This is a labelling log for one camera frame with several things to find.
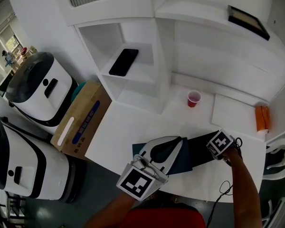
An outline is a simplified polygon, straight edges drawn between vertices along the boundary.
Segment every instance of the black smartphone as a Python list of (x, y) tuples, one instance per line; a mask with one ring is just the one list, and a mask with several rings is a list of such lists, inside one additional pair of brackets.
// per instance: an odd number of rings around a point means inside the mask
[(116, 76), (126, 76), (132, 63), (137, 57), (137, 54), (138, 54), (137, 49), (123, 49), (118, 59), (111, 67), (109, 74)]

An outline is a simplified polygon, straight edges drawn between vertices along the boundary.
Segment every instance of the human arm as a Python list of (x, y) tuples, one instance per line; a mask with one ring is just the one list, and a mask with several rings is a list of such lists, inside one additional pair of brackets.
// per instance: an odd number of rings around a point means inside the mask
[(120, 194), (104, 209), (94, 215), (85, 225), (85, 228), (112, 228), (122, 222), (136, 202), (126, 193)]
[(235, 149), (223, 153), (231, 162), (235, 228), (261, 228), (261, 207), (257, 188)]

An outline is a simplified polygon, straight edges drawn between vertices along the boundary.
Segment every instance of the red shirt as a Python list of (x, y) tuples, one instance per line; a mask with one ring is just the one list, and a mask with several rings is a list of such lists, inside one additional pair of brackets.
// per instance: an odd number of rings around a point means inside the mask
[(205, 228), (201, 214), (189, 209), (134, 209), (119, 228)]

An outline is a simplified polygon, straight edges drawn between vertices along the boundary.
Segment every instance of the floor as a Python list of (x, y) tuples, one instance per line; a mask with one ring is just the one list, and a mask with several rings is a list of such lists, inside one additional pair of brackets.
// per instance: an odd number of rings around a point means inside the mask
[[(276, 155), (268, 154), (266, 165), (277, 163), (282, 157), (283, 151)], [(59, 228), (62, 225), (65, 228), (83, 227), (91, 216), (120, 193), (115, 186), (119, 176), (93, 162), (86, 162), (85, 176), (81, 191), (73, 203), (27, 199), (26, 212), (32, 219), (27, 221), (26, 227)], [(272, 199), (273, 204), (276, 205), (281, 197), (285, 197), (285, 179), (263, 181), (260, 190), (262, 215), (265, 216), (268, 212), (269, 199)], [(184, 197), (179, 197), (179, 202), (198, 209), (207, 223), (213, 202)], [(233, 204), (218, 203), (209, 227), (234, 227)]]

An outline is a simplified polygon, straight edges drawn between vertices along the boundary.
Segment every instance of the red plastic cup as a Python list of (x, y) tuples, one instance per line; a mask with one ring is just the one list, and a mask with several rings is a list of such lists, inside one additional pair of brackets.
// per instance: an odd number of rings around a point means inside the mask
[(188, 106), (195, 107), (201, 100), (201, 95), (197, 90), (192, 90), (188, 93)]

